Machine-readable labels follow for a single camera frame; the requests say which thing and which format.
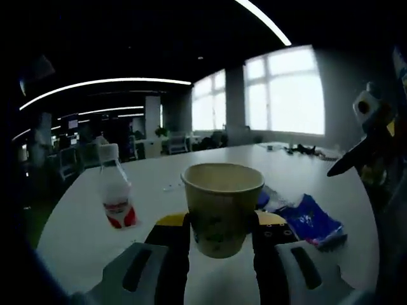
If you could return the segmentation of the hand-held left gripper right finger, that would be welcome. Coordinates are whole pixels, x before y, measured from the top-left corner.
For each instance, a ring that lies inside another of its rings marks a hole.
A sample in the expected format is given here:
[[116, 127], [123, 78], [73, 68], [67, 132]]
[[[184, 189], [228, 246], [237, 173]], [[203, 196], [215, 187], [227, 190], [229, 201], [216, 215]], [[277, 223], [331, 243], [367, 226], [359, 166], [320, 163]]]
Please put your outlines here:
[[253, 212], [251, 236], [262, 304], [343, 304], [354, 291], [333, 257], [298, 241], [282, 217]]

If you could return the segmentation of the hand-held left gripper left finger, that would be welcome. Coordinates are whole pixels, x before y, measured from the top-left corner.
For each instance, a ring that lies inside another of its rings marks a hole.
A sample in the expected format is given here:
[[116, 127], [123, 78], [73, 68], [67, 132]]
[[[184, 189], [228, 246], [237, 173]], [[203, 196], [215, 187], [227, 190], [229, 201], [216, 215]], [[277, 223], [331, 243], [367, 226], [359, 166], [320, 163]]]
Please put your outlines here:
[[160, 219], [145, 242], [135, 242], [102, 270], [91, 290], [72, 304], [183, 304], [190, 270], [188, 213]]

